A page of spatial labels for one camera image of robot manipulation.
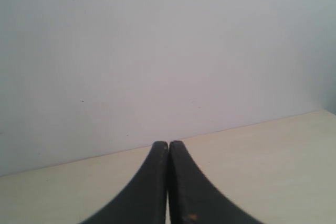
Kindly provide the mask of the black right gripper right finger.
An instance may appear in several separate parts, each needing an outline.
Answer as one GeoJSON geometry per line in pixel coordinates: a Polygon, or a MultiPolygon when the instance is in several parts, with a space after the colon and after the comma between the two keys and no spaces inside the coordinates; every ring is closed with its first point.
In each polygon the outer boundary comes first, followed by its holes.
{"type": "Polygon", "coordinates": [[[171,223],[256,223],[202,173],[184,143],[169,145],[167,186],[171,223]]]}

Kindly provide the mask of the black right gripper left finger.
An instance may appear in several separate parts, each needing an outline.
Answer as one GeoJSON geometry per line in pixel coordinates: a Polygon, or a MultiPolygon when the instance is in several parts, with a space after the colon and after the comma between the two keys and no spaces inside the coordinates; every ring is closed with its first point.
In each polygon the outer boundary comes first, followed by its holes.
{"type": "Polygon", "coordinates": [[[167,142],[154,142],[129,183],[83,223],[165,223],[167,142]]]}

